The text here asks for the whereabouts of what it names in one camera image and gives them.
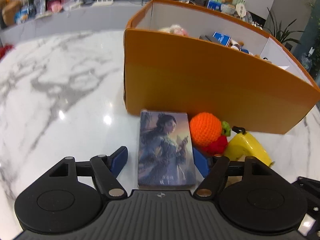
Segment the yellow banana toy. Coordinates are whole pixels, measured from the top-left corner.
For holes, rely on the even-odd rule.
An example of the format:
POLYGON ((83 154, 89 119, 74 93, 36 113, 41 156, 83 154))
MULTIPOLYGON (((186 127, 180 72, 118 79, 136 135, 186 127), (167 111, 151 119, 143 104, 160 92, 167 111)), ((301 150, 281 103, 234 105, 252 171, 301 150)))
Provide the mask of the yellow banana toy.
POLYGON ((223 155, 231 161, 238 161, 243 156, 256 157, 268 167, 272 167, 274 161, 263 148, 263 146, 243 127, 232 127, 236 135, 228 142, 228 146, 223 155))

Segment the orange crochet fruit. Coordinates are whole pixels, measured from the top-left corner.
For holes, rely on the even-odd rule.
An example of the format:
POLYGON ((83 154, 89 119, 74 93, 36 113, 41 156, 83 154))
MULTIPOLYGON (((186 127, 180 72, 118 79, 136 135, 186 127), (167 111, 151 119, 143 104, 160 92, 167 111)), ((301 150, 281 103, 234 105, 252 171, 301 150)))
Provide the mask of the orange crochet fruit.
POLYGON ((231 136, 229 123, 221 121, 211 113, 202 112, 189 122, 193 145, 208 156, 222 156, 231 136))

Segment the illustrated card box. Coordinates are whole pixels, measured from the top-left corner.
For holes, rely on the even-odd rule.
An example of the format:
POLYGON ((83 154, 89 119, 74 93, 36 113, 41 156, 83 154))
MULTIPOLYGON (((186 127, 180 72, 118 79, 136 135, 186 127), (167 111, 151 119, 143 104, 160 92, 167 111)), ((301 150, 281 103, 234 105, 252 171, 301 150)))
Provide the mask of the illustrated card box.
POLYGON ((138 186, 187 188, 196 183, 187 113, 140 113, 138 186))

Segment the orange cardboard storage box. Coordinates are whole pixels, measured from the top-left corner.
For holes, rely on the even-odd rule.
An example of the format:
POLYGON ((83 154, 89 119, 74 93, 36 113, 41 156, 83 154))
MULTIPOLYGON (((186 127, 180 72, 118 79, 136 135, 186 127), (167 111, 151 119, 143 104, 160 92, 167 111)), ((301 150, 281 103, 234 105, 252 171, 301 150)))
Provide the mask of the orange cardboard storage box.
POLYGON ((250 131, 284 134, 319 102, 319 87, 269 34, 250 54, 178 35, 166 44, 124 44, 126 110, 209 112, 250 131))

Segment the red panda sailor plush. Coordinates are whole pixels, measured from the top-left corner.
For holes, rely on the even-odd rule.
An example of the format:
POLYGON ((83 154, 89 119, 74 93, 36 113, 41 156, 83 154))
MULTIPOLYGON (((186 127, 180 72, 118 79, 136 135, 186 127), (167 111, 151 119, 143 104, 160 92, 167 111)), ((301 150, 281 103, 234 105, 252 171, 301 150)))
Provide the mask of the red panda sailor plush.
POLYGON ((242 51, 246 54, 250 54, 250 52, 244 48, 244 42, 240 41, 240 42, 236 42, 235 40, 230 40, 229 45, 230 48, 233 48, 235 50, 238 51, 242 51))

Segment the blue ocean park tag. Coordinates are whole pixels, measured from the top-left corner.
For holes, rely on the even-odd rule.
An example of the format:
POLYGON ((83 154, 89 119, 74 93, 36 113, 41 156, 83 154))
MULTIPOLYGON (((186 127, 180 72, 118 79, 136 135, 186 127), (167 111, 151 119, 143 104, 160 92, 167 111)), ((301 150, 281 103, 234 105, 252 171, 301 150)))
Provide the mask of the blue ocean park tag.
POLYGON ((224 45, 226 47, 229 46, 229 43, 231 41, 230 36, 218 32, 213 33, 212 37, 215 38, 221 45, 224 45))

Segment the crochet bunny with flowers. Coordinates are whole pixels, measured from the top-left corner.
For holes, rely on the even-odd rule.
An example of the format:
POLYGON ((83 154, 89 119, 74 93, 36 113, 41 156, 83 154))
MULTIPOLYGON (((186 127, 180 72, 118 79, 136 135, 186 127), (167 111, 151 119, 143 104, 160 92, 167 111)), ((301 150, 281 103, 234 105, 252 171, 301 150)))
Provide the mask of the crochet bunny with flowers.
POLYGON ((164 28, 158 29, 158 31, 162 33, 189 36, 188 32, 178 24, 173 24, 170 27, 164 27, 164 28))

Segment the black textured box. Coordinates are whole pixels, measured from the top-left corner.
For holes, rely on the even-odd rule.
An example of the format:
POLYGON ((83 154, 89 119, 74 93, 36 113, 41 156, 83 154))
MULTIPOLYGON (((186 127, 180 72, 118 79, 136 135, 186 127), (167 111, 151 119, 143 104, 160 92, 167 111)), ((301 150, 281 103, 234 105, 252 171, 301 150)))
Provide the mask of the black textured box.
POLYGON ((208 41, 208 42, 212 42, 212 43, 219 43, 219 41, 215 37, 212 37, 210 35, 201 35, 199 37, 199 39, 204 40, 204 41, 208 41))

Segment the water bottle jug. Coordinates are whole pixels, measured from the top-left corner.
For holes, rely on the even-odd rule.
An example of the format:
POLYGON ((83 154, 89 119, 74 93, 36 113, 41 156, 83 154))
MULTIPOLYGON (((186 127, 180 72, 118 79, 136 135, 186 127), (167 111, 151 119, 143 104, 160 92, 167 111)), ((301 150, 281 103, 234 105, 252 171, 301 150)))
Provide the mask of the water bottle jug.
POLYGON ((311 47, 307 53, 303 53, 300 57, 300 63, 304 67, 305 70, 309 71, 313 66, 312 55, 314 52, 314 48, 311 47))

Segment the potted green plant right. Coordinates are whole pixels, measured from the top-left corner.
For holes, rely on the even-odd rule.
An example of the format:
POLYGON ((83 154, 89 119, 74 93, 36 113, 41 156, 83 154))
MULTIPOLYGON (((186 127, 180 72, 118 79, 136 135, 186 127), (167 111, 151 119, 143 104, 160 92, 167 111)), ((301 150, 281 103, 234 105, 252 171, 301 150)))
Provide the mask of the potted green plant right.
POLYGON ((279 41, 281 44, 287 43, 287 42, 293 42, 295 44, 301 44, 300 40, 293 38, 293 33, 304 33, 303 30, 290 30, 291 25, 293 25, 297 19, 294 19, 291 21, 285 28, 283 28, 282 21, 277 21, 277 18, 272 11, 272 9, 267 8, 268 15, 271 19, 271 25, 264 26, 264 29, 267 30, 277 41, 279 41))

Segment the red feather decoration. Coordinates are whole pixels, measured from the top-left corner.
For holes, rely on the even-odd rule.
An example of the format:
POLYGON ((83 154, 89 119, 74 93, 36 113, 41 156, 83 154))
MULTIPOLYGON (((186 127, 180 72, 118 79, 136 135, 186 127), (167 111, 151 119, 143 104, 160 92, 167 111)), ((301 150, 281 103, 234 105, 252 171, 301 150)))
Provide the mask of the red feather decoration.
POLYGON ((0 47, 0 59, 2 59, 9 51, 14 48, 12 44, 7 44, 0 47))

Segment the teddy bear on stand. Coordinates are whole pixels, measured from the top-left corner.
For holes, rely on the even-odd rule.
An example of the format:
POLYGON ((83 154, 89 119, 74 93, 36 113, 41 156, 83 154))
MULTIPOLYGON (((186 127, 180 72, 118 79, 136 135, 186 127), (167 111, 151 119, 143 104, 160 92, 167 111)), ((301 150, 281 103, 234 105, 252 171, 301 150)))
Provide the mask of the teddy bear on stand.
POLYGON ((233 0, 221 0, 220 10, 225 14, 233 15, 235 13, 235 5, 233 5, 233 0))

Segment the white marble tv bench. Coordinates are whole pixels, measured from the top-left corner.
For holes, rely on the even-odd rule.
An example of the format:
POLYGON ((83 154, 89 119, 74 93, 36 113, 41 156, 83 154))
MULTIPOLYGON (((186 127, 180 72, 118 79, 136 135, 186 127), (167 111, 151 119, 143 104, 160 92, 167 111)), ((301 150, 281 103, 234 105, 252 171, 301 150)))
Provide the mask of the white marble tv bench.
POLYGON ((79 31, 113 31, 124 33, 124 44, 155 42, 166 44, 178 35, 162 33, 161 28, 179 24, 188 39, 214 32, 242 41, 253 53, 262 50, 269 34, 244 21, 202 6, 175 0, 151 0, 146 5, 116 2, 109 6, 84 7, 44 16, 1 31, 1 42, 18 44, 57 34, 79 31))

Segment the brown gourd vase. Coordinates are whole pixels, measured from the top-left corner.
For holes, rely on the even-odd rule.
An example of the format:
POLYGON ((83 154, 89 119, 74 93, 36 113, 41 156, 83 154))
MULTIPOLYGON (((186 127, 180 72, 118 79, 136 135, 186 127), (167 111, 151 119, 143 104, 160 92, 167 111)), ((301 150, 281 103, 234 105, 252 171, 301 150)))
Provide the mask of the brown gourd vase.
POLYGON ((2 9, 4 24, 9 27, 15 24, 15 15, 22 7, 21 1, 10 1, 2 9))

